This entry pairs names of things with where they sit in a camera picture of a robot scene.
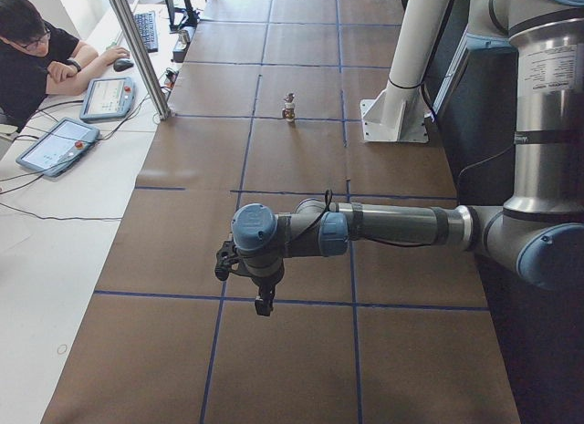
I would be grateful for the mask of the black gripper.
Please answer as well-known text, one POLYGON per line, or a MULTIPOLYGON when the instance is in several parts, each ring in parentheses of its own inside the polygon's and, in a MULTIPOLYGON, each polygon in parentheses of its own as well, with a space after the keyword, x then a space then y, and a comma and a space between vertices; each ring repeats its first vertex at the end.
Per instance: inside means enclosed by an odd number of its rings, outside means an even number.
POLYGON ((230 274, 235 274, 250 278, 258 287, 255 311, 260 316, 271 316, 276 286, 284 272, 284 261, 278 252, 240 250, 234 241, 224 241, 216 252, 214 273, 217 279, 226 281, 230 274))

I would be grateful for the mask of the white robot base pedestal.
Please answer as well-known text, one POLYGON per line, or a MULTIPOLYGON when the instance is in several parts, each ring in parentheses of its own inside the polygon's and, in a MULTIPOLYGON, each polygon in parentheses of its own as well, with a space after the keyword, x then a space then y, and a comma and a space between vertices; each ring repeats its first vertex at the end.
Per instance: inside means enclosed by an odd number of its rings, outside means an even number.
POLYGON ((360 102, 366 141, 428 141, 422 84, 450 1, 408 0, 386 88, 360 102))

